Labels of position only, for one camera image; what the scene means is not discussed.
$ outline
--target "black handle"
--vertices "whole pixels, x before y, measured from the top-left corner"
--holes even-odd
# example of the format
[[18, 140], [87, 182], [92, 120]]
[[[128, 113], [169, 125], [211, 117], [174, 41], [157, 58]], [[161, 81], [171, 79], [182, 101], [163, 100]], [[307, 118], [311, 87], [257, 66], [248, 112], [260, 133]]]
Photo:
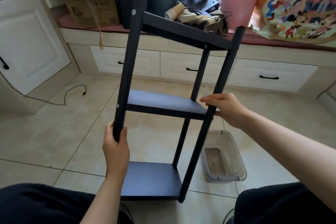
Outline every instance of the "black handle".
[[3, 68], [6, 69], [6, 70], [8, 70], [8, 69], [9, 69], [9, 66], [8, 66], [7, 63], [2, 59], [2, 57], [0, 57], [0, 60], [1, 60], [2, 64], [3, 64]]
[[194, 69], [190, 69], [190, 68], [186, 68], [186, 70], [188, 70], [188, 71], [195, 71], [195, 72], [198, 72], [198, 70], [194, 70]]
[[260, 78], [264, 78], [264, 79], [272, 79], [272, 80], [279, 80], [279, 77], [264, 77], [262, 75], [259, 75]]

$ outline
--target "black pants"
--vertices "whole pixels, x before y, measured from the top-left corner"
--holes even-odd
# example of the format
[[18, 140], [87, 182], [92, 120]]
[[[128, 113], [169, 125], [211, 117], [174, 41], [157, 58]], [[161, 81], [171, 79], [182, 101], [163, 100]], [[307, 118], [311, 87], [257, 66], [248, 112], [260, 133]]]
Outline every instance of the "black pants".
[[[0, 189], [0, 223], [80, 223], [94, 197], [43, 184], [12, 185]], [[129, 223], [125, 219], [118, 223]], [[234, 223], [336, 223], [336, 214], [304, 185], [291, 183], [241, 193]]]
[[238, 196], [234, 224], [257, 223], [336, 223], [336, 214], [297, 182], [249, 189]]

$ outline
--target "tile floor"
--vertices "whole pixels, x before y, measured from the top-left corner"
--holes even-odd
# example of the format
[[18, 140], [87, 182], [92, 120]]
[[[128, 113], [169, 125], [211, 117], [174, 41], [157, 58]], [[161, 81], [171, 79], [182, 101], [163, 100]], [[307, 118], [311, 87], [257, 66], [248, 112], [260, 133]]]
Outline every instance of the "tile floor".
[[[96, 193], [105, 175], [103, 131], [113, 120], [120, 78], [80, 74], [35, 115], [0, 113], [0, 188], [20, 182]], [[134, 79], [133, 89], [189, 97], [192, 85]], [[228, 90], [251, 110], [298, 133], [336, 148], [336, 120], [315, 99], [293, 95]], [[127, 112], [131, 160], [172, 162], [183, 119]], [[184, 177], [200, 129], [193, 120], [178, 165]], [[294, 182], [296, 179], [242, 131], [215, 117], [211, 129], [233, 134], [242, 155], [247, 179], [208, 184], [199, 161], [183, 204], [127, 202], [137, 223], [221, 223], [239, 193], [249, 188]]]

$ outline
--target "plastic storage box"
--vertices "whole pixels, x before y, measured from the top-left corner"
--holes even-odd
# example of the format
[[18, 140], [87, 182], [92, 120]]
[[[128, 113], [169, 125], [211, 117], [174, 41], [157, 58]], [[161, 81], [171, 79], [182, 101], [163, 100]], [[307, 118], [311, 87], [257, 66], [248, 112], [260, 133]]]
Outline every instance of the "plastic storage box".
[[201, 159], [209, 183], [243, 181], [247, 177], [238, 147], [228, 131], [209, 130]]

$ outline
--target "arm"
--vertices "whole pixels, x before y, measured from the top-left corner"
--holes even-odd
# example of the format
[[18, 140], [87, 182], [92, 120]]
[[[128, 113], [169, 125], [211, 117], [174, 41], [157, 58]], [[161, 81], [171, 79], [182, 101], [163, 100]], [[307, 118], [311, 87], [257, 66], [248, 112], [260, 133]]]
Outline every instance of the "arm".
[[103, 151], [106, 159], [106, 178], [96, 197], [84, 215], [81, 224], [117, 223], [121, 189], [127, 173], [130, 153], [127, 144], [127, 128], [120, 133], [117, 143], [112, 135], [113, 121], [105, 129]]
[[240, 128], [336, 212], [336, 150], [285, 128], [244, 107], [233, 94], [212, 94], [201, 102]]

